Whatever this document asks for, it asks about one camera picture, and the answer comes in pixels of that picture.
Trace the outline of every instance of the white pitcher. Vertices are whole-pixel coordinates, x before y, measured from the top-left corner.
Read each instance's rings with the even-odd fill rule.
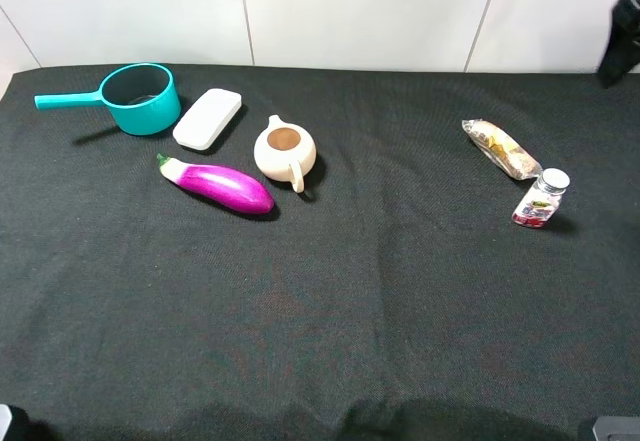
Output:
[[[303,176],[316,162],[316,145],[311,135],[296,124],[269,117],[253,148],[253,157],[262,173],[275,181],[290,182],[296,193],[304,191]]]

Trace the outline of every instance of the purple eggplant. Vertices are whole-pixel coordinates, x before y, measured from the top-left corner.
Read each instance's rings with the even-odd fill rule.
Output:
[[[265,214],[275,204],[267,189],[257,180],[224,166],[188,164],[158,154],[160,172],[187,191],[246,214]]]

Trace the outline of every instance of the plastic wrapper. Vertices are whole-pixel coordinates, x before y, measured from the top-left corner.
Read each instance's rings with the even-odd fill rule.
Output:
[[[462,122],[462,129],[494,164],[514,179],[535,178],[542,166],[507,133],[483,119]]]

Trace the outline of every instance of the black tablecloth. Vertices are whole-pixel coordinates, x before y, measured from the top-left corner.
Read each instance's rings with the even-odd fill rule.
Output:
[[[112,69],[0,102],[0,402],[38,439],[542,441],[640,414],[640,77],[172,66],[185,106],[243,96],[206,155],[35,110]],[[254,165],[272,114],[316,140],[305,198]],[[479,117],[571,175],[546,229],[511,221],[530,182],[470,143]],[[157,152],[254,175],[277,212],[189,196]]]

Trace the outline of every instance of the white wall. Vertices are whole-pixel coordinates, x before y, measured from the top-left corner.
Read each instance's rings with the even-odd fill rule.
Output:
[[[411,71],[593,71],[605,47],[614,2],[0,0],[0,85],[8,73],[38,65],[142,60]]]

